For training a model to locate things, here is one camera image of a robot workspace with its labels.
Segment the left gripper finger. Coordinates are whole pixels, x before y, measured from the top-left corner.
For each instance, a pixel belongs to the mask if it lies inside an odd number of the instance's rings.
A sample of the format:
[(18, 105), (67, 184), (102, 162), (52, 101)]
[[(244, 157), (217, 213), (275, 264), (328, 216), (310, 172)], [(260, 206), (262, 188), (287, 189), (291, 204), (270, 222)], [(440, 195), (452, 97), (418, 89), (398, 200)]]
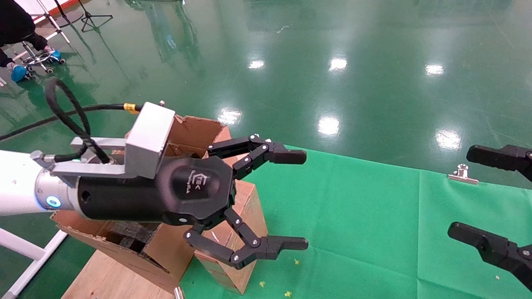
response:
[(287, 149), (280, 142), (264, 140), (257, 134), (215, 142), (208, 146), (209, 157), (227, 159), (244, 155), (232, 165), (234, 179), (242, 180), (266, 162), (274, 164), (304, 164), (307, 153), (304, 150)]
[(222, 220), (225, 220), (243, 241), (244, 245), (239, 250), (233, 251), (202, 236), (204, 227), (198, 224), (184, 233), (184, 239), (192, 248), (234, 269), (241, 270), (255, 260), (275, 260), (282, 250), (308, 249), (308, 241), (304, 237), (256, 236), (232, 208), (224, 211)]

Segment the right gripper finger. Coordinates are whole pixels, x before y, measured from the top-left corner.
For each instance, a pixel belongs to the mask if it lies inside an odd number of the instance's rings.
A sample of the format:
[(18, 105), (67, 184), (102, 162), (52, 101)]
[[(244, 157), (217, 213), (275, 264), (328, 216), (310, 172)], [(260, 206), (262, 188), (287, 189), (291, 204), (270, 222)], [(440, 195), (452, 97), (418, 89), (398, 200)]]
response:
[(506, 145), (497, 149), (473, 145), (468, 149), (467, 160), (491, 168), (519, 172), (532, 181), (532, 150), (530, 148)]
[(519, 247), (505, 237), (459, 222), (451, 223), (447, 234), (473, 246), (485, 263), (511, 273), (532, 290), (532, 245)]

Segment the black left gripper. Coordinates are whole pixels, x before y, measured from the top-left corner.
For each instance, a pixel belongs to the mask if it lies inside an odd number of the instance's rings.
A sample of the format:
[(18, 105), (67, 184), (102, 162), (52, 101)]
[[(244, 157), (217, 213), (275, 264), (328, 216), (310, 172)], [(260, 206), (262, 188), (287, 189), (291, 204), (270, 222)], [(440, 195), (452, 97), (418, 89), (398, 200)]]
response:
[(221, 223), (236, 196), (233, 169), (218, 157), (166, 157), (153, 179), (82, 177), (77, 189), (89, 219), (206, 228)]

